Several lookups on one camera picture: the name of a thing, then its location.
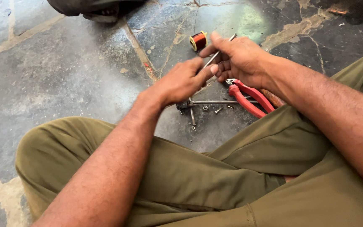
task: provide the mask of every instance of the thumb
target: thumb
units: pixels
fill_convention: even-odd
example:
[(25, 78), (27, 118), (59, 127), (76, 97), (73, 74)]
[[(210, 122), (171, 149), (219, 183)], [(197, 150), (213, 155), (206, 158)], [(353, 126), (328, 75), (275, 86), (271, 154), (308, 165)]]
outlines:
[(222, 53), (232, 56), (233, 50), (236, 48), (236, 43), (228, 41), (228, 39), (222, 38), (218, 32), (211, 33), (211, 42), (214, 47), (220, 50)]
[(204, 69), (202, 69), (199, 74), (195, 76), (195, 80), (197, 84), (203, 84), (207, 80), (209, 80), (211, 77), (213, 77), (219, 70), (218, 65), (212, 64), (208, 65)]

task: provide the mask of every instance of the left hand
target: left hand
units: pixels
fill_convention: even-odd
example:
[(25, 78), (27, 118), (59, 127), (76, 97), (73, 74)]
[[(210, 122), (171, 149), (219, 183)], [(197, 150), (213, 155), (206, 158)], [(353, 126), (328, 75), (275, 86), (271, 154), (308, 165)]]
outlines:
[(202, 69), (204, 61), (200, 57), (177, 63), (157, 83), (144, 91), (150, 97), (158, 97), (162, 107), (182, 102), (206, 85), (206, 81), (219, 70), (218, 65)]

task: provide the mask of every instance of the wooden handle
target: wooden handle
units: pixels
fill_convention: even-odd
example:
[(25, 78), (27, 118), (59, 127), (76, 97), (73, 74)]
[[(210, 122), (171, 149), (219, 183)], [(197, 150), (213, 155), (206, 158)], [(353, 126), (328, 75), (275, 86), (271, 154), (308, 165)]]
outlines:
[(286, 104), (286, 102), (282, 101), (282, 99), (278, 98), (273, 93), (268, 90), (260, 89), (261, 93), (270, 101), (271, 104), (274, 105), (275, 108), (281, 107)]

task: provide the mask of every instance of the olive green pants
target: olive green pants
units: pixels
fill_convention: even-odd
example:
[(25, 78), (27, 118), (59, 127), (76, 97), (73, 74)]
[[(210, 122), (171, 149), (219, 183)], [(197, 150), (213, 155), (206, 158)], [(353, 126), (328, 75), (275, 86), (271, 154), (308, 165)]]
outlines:
[[(333, 78), (363, 92), (363, 58)], [(113, 128), (66, 117), (23, 137), (16, 169), (34, 219)], [(285, 183), (281, 174), (300, 176)], [(363, 179), (310, 121), (283, 106), (211, 153), (155, 137), (127, 225), (163, 224), (363, 226)]]

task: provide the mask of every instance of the right hand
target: right hand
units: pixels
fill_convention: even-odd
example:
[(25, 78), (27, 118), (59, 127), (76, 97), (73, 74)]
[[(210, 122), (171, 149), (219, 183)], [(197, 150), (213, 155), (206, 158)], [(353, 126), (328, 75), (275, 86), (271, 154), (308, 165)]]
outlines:
[(212, 44), (200, 52), (200, 57), (208, 57), (218, 50), (222, 52), (212, 62), (219, 65), (219, 71), (215, 74), (219, 82), (235, 78), (249, 87), (267, 89), (271, 80), (266, 69), (273, 55), (247, 37), (237, 37), (229, 42), (213, 32), (210, 38)]

